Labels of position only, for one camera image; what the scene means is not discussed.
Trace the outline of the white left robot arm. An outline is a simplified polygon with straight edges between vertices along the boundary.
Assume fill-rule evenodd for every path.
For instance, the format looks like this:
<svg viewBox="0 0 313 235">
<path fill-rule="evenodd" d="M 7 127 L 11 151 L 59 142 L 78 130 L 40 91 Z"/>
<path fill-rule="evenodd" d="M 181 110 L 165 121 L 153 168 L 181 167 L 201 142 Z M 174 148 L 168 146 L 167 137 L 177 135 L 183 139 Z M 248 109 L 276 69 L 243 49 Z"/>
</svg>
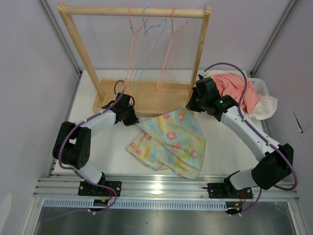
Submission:
<svg viewBox="0 0 313 235">
<path fill-rule="evenodd" d="M 89 184 L 89 190 L 96 196 L 106 191 L 106 176 L 91 162 L 91 139 L 107 127 L 122 122 L 125 126 L 139 123 L 135 114 L 135 100 L 125 93 L 117 93 L 93 116 L 79 123 L 65 121 L 62 123 L 52 156 L 58 160 L 62 169 L 72 170 Z"/>
</svg>

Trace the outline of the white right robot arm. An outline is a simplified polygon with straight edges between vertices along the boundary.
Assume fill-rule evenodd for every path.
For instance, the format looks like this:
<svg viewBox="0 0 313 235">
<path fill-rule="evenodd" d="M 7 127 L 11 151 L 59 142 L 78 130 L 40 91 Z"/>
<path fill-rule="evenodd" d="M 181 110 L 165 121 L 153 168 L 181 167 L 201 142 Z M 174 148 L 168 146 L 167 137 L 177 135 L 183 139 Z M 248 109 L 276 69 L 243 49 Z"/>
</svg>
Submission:
<svg viewBox="0 0 313 235">
<path fill-rule="evenodd" d="M 206 112 L 232 130 L 250 149 L 258 164 L 244 171 L 237 171 L 225 179 L 224 194 L 235 197 L 244 188 L 259 187 L 267 190 L 293 173 L 294 151 L 289 144 L 275 141 L 243 113 L 241 106 L 231 96 L 220 96 L 211 77 L 195 82 L 187 109 Z"/>
</svg>

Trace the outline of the floral pastel skirt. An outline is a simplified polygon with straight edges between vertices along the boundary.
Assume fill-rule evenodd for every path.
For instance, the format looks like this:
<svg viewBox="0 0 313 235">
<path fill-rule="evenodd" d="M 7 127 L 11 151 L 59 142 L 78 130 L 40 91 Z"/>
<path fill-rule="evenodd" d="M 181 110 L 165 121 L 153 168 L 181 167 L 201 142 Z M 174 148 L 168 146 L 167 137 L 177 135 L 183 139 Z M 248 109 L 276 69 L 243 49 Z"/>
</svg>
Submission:
<svg viewBox="0 0 313 235">
<path fill-rule="evenodd" d="M 206 140 L 187 108 L 162 114 L 138 124 L 141 133 L 126 150 L 142 165 L 155 171 L 198 178 L 205 155 Z"/>
</svg>

